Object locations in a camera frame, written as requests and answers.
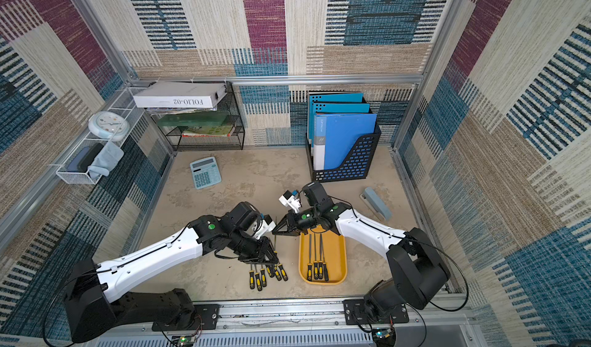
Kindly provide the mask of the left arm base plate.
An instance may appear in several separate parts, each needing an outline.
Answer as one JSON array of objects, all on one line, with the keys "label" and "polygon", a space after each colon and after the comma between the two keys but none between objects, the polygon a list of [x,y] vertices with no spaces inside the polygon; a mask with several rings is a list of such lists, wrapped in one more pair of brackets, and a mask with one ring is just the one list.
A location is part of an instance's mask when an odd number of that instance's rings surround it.
[{"label": "left arm base plate", "polygon": [[180,331],[203,331],[215,330],[219,317],[220,304],[217,303],[194,303],[192,311],[183,312],[181,316],[173,319],[172,322],[154,322],[153,332],[180,332]]}]

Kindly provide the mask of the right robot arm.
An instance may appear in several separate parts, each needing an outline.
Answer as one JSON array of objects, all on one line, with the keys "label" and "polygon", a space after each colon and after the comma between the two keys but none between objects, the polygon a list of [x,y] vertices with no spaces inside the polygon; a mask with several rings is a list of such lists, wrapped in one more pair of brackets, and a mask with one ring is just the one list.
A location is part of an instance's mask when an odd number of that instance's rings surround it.
[{"label": "right robot arm", "polygon": [[393,229],[363,216],[346,201],[326,193],[319,182],[303,187],[309,208],[303,210],[297,191],[279,197],[288,209],[274,233],[297,236],[321,226],[363,244],[388,262],[391,278],[378,282],[363,297],[361,314],[368,322],[389,319],[404,305],[424,309],[450,278],[440,252],[421,229]]}]

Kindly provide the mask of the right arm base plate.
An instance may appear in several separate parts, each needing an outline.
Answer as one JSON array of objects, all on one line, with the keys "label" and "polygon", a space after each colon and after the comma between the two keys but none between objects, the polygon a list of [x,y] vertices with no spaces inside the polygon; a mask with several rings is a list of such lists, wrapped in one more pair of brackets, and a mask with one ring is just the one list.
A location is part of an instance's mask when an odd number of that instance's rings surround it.
[{"label": "right arm base plate", "polygon": [[347,325],[402,324],[409,322],[408,312],[402,304],[383,308],[364,299],[342,301]]}]

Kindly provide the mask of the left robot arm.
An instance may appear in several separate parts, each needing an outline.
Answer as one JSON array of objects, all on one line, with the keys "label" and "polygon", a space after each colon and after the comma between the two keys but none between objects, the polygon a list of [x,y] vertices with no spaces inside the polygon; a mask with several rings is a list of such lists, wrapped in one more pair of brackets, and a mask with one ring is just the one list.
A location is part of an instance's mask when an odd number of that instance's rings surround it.
[{"label": "left robot arm", "polygon": [[274,228],[271,216],[240,202],[224,216],[200,216],[178,233],[129,255],[78,262],[64,299],[72,342],[89,342],[117,326],[140,322],[189,329],[195,308],[186,290],[136,293],[134,288],[176,265],[218,256],[224,249],[249,265],[275,265],[279,258],[266,237]]}]

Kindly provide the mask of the yellow plastic storage tray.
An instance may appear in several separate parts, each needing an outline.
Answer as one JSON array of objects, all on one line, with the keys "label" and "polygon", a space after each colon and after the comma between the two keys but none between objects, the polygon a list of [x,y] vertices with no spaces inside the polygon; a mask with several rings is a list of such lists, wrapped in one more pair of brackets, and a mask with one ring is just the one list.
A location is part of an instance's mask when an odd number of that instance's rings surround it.
[{"label": "yellow plastic storage tray", "polygon": [[348,275],[346,240],[317,229],[300,235],[299,272],[309,284],[339,285]]}]

